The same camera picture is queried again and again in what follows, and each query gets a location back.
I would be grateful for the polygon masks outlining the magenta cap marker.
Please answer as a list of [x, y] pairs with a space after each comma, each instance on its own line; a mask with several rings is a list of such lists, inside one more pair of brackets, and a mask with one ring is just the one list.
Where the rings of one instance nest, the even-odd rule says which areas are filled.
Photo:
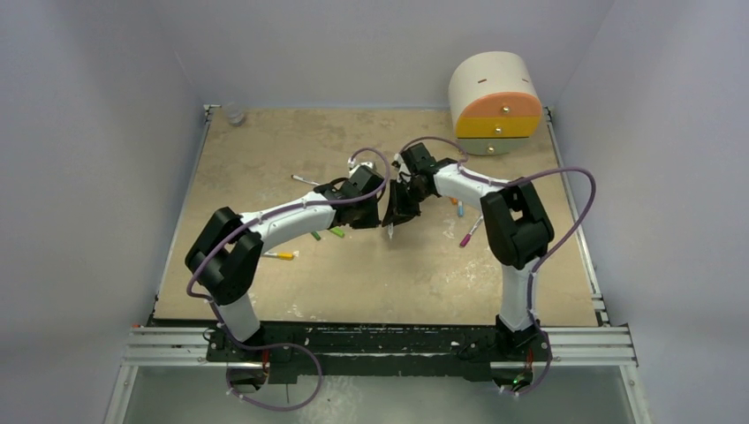
[[466, 247], [470, 243], [473, 235], [480, 228], [483, 221], [484, 221], [484, 216], [479, 216], [478, 219], [474, 222], [472, 228], [466, 233], [466, 235], [459, 242], [459, 246], [461, 248]]

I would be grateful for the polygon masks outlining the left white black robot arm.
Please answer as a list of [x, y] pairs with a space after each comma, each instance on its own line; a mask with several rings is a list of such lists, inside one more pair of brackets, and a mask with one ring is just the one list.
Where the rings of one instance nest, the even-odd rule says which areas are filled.
[[185, 256], [188, 285], [204, 289], [200, 298], [231, 334], [229, 349], [240, 360], [255, 360], [263, 349], [261, 322], [248, 297], [261, 257], [313, 231], [379, 225], [377, 196], [386, 179], [359, 165], [349, 177], [318, 185], [293, 201], [243, 214], [219, 208], [209, 218]]

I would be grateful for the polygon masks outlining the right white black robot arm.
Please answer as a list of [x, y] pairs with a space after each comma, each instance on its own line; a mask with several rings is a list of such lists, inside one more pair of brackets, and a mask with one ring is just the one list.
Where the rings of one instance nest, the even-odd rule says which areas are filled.
[[419, 216], [420, 204], [430, 196], [455, 198], [480, 211], [488, 247], [502, 265], [496, 348], [506, 359], [519, 358], [539, 332], [533, 268], [555, 237], [533, 184], [490, 178], [450, 158], [437, 161], [421, 142], [396, 154], [392, 165], [396, 176], [382, 220], [388, 231]]

